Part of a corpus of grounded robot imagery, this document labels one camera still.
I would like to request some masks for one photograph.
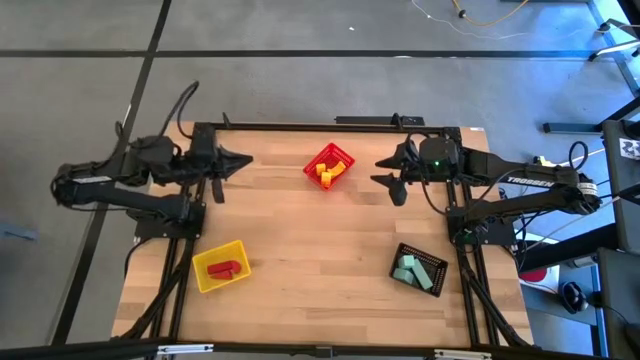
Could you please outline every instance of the red block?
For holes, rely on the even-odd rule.
[[[242,266],[235,260],[225,261],[213,265],[207,266],[207,274],[213,275],[222,271],[231,270],[234,274],[237,274],[242,270]]]
[[[237,261],[231,261],[231,271],[233,271],[234,274],[237,274],[240,270],[242,270],[242,265]]]
[[[226,271],[217,272],[211,275],[211,277],[214,279],[220,279],[220,280],[231,280],[233,279],[233,274],[231,273],[231,270],[226,270]]]
[[[232,267],[233,267],[233,264],[231,263],[231,261],[225,261],[222,263],[209,265],[207,266],[207,274],[213,275],[215,273],[219,273],[222,271],[231,270]]]

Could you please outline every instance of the white sticker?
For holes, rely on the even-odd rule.
[[[620,155],[628,159],[640,160],[640,141],[620,138]]]
[[[108,176],[94,176],[90,178],[73,179],[73,181],[77,182],[78,184],[93,184],[96,182],[111,181],[111,178]]]
[[[598,186],[593,183],[579,183],[578,190],[584,195],[598,196]]]

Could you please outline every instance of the plastic basket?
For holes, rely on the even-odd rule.
[[[404,255],[413,255],[416,260],[420,261],[424,271],[426,271],[427,275],[433,282],[433,286],[427,290],[424,290],[420,285],[413,284],[409,285],[400,280],[396,280],[393,278],[393,271],[398,267],[398,260]],[[389,276],[407,286],[411,286],[416,288],[422,292],[426,292],[427,294],[433,295],[435,297],[440,297],[440,293],[442,292],[442,286],[444,285],[444,277],[447,275],[447,267],[449,263],[442,259],[438,259],[435,256],[429,255],[423,251],[420,251],[414,247],[411,247],[405,243],[400,243],[398,245],[398,250],[396,251],[396,255],[393,257],[393,263],[391,263],[391,270],[389,270]]]
[[[328,188],[322,186],[322,183],[320,182],[320,176],[316,174],[316,165],[325,163],[327,165],[327,169],[330,169],[336,166],[339,161],[342,161],[345,164],[346,168],[344,169],[344,171],[340,175],[331,179],[331,185],[329,185]],[[322,151],[320,151],[320,153],[316,155],[316,157],[314,157],[313,160],[311,160],[311,162],[307,164],[307,166],[305,166],[302,171],[307,174],[309,179],[317,184],[322,190],[329,191],[331,190],[333,185],[335,185],[338,180],[340,180],[344,176],[344,174],[349,171],[349,169],[353,166],[353,164],[355,164],[355,162],[356,160],[349,156],[349,154],[344,152],[344,150],[340,149],[338,145],[329,143],[329,145],[322,149]]]
[[[207,273],[207,266],[230,260],[235,260],[240,263],[240,266],[242,266],[240,272],[233,275],[233,279],[214,279]],[[206,293],[207,291],[229,285],[232,282],[236,282],[251,275],[249,260],[247,260],[244,245],[240,240],[235,240],[228,244],[200,253],[194,256],[192,261],[193,268],[196,272],[196,280],[198,281],[198,289],[201,293]]]

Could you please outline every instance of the yellow cable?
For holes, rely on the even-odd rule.
[[[453,6],[455,6],[455,7],[456,7],[456,9],[458,9],[458,13],[459,13],[460,11],[462,11],[462,8],[460,7],[460,4],[458,4],[458,0],[451,0],[451,1],[453,1]],[[521,7],[523,7],[523,6],[524,6],[526,3],[528,3],[528,2],[529,2],[529,0],[524,0],[524,1],[522,1],[522,3],[520,3],[520,5],[518,5],[518,7],[516,7],[516,8],[515,8],[515,9],[513,9],[513,10],[511,10],[511,12],[510,12],[510,13],[508,13],[507,15],[505,15],[505,16],[503,16],[503,17],[501,17],[501,18],[500,18],[500,19],[498,19],[498,20],[491,21],[491,22],[488,22],[488,23],[479,23],[479,22],[475,22],[473,19],[469,18],[466,14],[463,16],[463,18],[464,18],[465,20],[467,20],[468,22],[470,22],[471,24],[475,25],[475,26],[491,26],[491,25],[495,25],[495,24],[499,23],[500,21],[505,20],[505,19],[507,19],[508,17],[510,17],[511,15],[515,14],[515,13],[516,13],[516,11],[520,10],[520,8],[521,8]]]

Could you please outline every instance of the wooden tabletop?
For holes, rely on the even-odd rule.
[[[487,150],[482,129],[461,131],[464,146]],[[175,127],[169,135],[188,148]],[[205,229],[195,253],[242,240],[253,274],[201,294],[192,269],[180,340],[470,345],[460,273],[445,218],[427,205],[418,186],[408,186],[406,204],[394,207],[387,189],[369,179],[388,173],[374,163],[393,154],[404,135],[221,130],[217,137],[226,149],[250,154],[254,161],[224,183],[225,204],[215,204],[207,186]],[[356,163],[325,192],[302,168],[329,142]],[[444,209],[445,185],[431,184],[428,189],[435,205]],[[474,189],[474,196],[483,190]],[[156,195],[177,191],[175,186],[151,187]],[[167,242],[150,241],[133,255],[113,335],[128,330],[156,295]],[[449,262],[439,298],[389,278],[400,242]],[[513,259],[500,247],[484,246],[483,251],[493,300],[520,336],[531,341]],[[482,306],[475,300],[481,340],[487,343]],[[163,334],[168,333],[172,301],[167,303]]]

